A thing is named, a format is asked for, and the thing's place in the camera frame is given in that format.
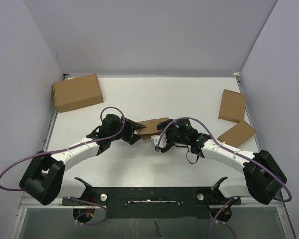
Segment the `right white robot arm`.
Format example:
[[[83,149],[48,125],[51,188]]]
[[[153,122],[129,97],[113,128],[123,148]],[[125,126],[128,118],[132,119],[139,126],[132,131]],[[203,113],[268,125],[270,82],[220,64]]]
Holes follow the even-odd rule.
[[[212,190],[212,199],[221,204],[231,197],[252,197],[261,204],[276,200],[277,193],[285,189],[289,202],[292,199],[286,187],[287,178],[271,154],[243,151],[215,139],[211,132],[199,133],[191,125],[191,117],[169,119],[159,123],[161,134],[153,136],[155,150],[165,153],[174,146],[184,146],[188,152],[227,165],[240,172],[240,178],[226,178]]]

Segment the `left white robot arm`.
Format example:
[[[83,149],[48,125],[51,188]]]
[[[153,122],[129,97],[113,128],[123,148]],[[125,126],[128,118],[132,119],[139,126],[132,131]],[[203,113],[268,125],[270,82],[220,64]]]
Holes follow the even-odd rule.
[[[55,153],[40,152],[30,162],[19,186],[43,205],[57,197],[73,197],[81,205],[91,200],[89,184],[80,178],[65,179],[64,173],[110,148],[113,141],[133,145],[141,139],[135,132],[145,126],[115,114],[107,114],[102,124],[80,142]]]

